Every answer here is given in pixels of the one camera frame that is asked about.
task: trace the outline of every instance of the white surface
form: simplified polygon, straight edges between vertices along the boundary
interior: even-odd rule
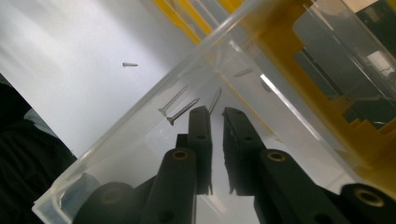
[[[193,48],[152,1],[0,4],[0,73],[78,157]]]

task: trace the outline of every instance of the nail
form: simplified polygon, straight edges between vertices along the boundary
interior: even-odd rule
[[[212,114],[213,109],[215,108],[216,104],[218,103],[218,100],[221,96],[221,88],[216,92],[215,98],[213,98],[212,104],[209,107],[209,115]]]
[[[185,86],[183,89],[181,89],[181,91],[176,93],[176,95],[172,97],[172,99],[168,103],[166,103],[163,108],[158,108],[158,111],[160,111],[166,117],[166,110],[168,110],[169,107],[171,107],[171,105],[178,99],[178,97],[180,97],[180,95],[183,94],[183,92],[185,92],[186,90],[187,86]]]
[[[242,71],[239,71],[239,72],[235,73],[233,76],[234,77],[242,77],[244,75],[247,75],[247,74],[251,73],[252,71],[253,70],[251,70],[251,68],[247,68],[245,70],[242,70]]]
[[[191,101],[189,104],[184,106],[180,111],[178,111],[172,118],[166,118],[169,120],[169,123],[173,126],[175,123],[175,120],[180,118],[184,113],[186,113],[190,108],[192,108],[194,105],[196,105],[199,101],[199,98],[196,98],[195,100]]]
[[[122,63],[122,66],[124,66],[124,67],[136,67],[137,63]]]

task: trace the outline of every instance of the white table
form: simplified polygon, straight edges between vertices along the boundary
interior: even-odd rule
[[[151,0],[0,0],[0,21],[0,73],[78,157],[194,47]]]

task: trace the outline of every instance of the clear plastic bin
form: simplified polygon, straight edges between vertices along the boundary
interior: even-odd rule
[[[175,147],[177,134],[188,131],[189,118],[186,113],[172,126],[158,109],[185,87],[167,110],[168,116],[196,98],[196,106],[210,107],[220,92],[211,114],[214,193],[198,197],[197,223],[258,223],[253,198],[229,194],[222,151],[221,113],[225,106],[244,111],[264,144],[289,152],[318,185],[338,191],[345,183],[359,182],[352,168],[360,162],[343,160],[348,156],[341,159],[340,155],[351,153],[349,148],[329,131],[301,87],[290,84],[285,76],[289,68],[272,54],[273,49],[292,47],[294,53],[288,54],[288,60],[296,62],[294,55],[302,49],[301,42],[298,48],[271,49],[261,36],[268,35],[274,38],[270,42],[276,42],[279,35],[282,43],[282,35],[291,34],[282,29],[293,32],[294,22],[311,6],[310,1],[245,1],[55,181],[35,202],[35,213],[48,223],[70,223],[97,187],[112,181],[135,187],[156,175],[165,152]],[[324,94],[318,98],[327,100]]]

